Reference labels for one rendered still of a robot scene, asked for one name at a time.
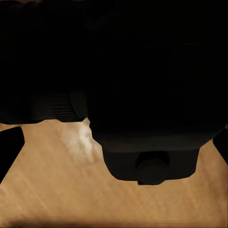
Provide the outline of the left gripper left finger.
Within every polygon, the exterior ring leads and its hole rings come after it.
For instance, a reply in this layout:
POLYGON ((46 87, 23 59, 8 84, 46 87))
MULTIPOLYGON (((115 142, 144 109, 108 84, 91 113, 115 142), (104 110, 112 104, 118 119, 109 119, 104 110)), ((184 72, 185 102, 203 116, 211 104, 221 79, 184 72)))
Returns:
POLYGON ((20 126, 0 132, 0 183, 25 144, 20 126))

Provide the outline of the digital camera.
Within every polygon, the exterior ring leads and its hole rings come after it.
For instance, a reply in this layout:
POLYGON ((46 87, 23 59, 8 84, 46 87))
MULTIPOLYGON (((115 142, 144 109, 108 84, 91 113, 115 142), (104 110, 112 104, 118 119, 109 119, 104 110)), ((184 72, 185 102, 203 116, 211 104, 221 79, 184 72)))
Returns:
POLYGON ((0 0, 0 123, 87 117, 116 179, 194 174, 228 124, 228 0, 0 0))

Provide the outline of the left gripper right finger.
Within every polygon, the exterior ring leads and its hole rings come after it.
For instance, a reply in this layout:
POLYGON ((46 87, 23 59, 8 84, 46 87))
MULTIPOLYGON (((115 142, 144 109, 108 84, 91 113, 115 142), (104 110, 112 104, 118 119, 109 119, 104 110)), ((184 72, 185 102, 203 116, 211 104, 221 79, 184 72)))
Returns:
POLYGON ((213 143, 228 165, 228 128, 213 137, 213 143))

